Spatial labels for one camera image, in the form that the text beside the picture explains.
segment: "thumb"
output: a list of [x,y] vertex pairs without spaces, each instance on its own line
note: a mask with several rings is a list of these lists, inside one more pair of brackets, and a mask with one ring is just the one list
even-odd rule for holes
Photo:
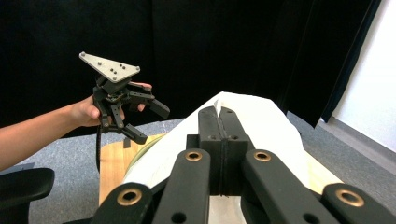
[[99,112],[99,109],[96,108],[96,106],[90,105],[89,108],[88,108],[88,111],[89,111],[89,116],[90,116],[92,119],[97,119],[97,118],[99,118],[100,112]]

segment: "white wall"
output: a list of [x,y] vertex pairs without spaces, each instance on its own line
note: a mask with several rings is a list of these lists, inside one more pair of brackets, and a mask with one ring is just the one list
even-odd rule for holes
[[332,115],[396,152],[396,1],[381,2]]

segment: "forearm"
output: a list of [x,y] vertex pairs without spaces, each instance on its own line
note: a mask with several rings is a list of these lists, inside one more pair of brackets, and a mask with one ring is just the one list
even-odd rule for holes
[[49,143],[76,129],[72,105],[0,129],[0,171],[27,159]]

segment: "gray carpet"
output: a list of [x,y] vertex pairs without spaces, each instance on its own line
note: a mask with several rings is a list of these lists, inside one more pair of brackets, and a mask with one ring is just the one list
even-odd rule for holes
[[[304,148],[348,184],[365,190],[396,216],[396,178],[319,126],[314,130],[292,114],[290,122],[302,135]],[[169,132],[181,122],[170,120],[139,126],[147,135]],[[121,141],[123,135],[103,134],[102,145]],[[64,223],[91,217],[98,207],[99,174],[95,164],[95,135],[60,139],[21,164],[55,171],[49,197],[33,202],[30,221]]]

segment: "floor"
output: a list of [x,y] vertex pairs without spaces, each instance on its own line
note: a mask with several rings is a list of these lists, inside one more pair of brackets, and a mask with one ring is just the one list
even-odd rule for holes
[[[314,129],[289,113],[304,149],[344,182],[363,189],[396,216],[396,153],[331,119]],[[181,120],[139,126],[147,135],[169,132]],[[103,134],[102,145],[121,141],[120,134]],[[92,217],[98,207],[99,178],[95,135],[60,139],[22,162],[55,171],[49,197],[31,204],[31,223],[64,223]]]

